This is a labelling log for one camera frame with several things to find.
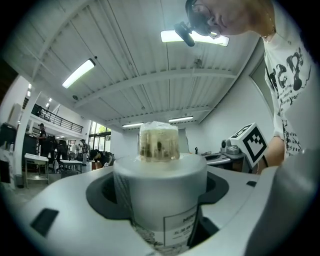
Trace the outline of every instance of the ceiling light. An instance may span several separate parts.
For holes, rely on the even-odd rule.
[[[140,122],[140,123],[132,123],[132,124],[122,125],[122,127],[134,127],[134,126],[141,126],[141,125],[143,125],[143,124],[144,124],[143,122]]]
[[[170,119],[169,122],[178,122],[178,121],[190,120],[192,118],[194,118],[194,117],[193,116],[180,117],[180,118]]]
[[[72,85],[76,80],[78,80],[82,75],[87,73],[89,70],[94,68],[95,65],[96,64],[92,61],[92,59],[88,59],[64,81],[62,86],[65,88],[69,88],[70,85]]]
[[[216,39],[213,39],[210,36],[200,35],[195,31],[192,31],[192,34],[190,35],[195,42],[209,43],[220,46],[227,46],[229,43],[229,37],[223,35]],[[183,42],[183,39],[174,30],[161,31],[161,40],[163,43]]]

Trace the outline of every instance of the neck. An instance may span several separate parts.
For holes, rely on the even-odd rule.
[[[256,0],[251,1],[251,3],[250,30],[258,33],[261,37],[273,36],[273,28],[276,27],[276,24],[275,11],[271,0]]]

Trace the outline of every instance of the necklace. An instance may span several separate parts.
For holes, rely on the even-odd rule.
[[[270,41],[267,40],[267,37],[270,36],[270,35],[272,35],[273,33],[276,33],[276,27],[275,27],[275,24],[273,23],[270,15],[269,15],[269,13],[268,13],[267,11],[266,11],[266,15],[268,15],[268,18],[269,18],[269,20],[270,20],[270,22],[271,22],[271,24],[272,24],[272,32],[269,33],[269,34],[267,34],[267,35],[265,35],[265,36],[261,36],[261,37],[262,37],[264,40],[266,40],[267,43],[269,43]]]

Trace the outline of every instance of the white t-shirt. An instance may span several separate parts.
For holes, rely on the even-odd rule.
[[[279,4],[273,3],[273,6],[276,33],[270,42],[264,40],[264,60],[268,71],[265,80],[274,106],[274,136],[284,140],[285,157],[288,157],[307,145],[301,145],[286,111],[306,87],[320,86],[319,70],[304,47],[300,28]]]

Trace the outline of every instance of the white corrugated ceiling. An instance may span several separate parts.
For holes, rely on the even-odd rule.
[[[184,5],[185,0],[41,1],[12,34],[3,57],[55,101],[113,129],[187,115],[200,122],[238,78],[258,37],[230,37],[227,47],[162,43],[161,31],[187,21]],[[88,59],[96,66],[62,87]],[[201,70],[193,69],[197,59]]]

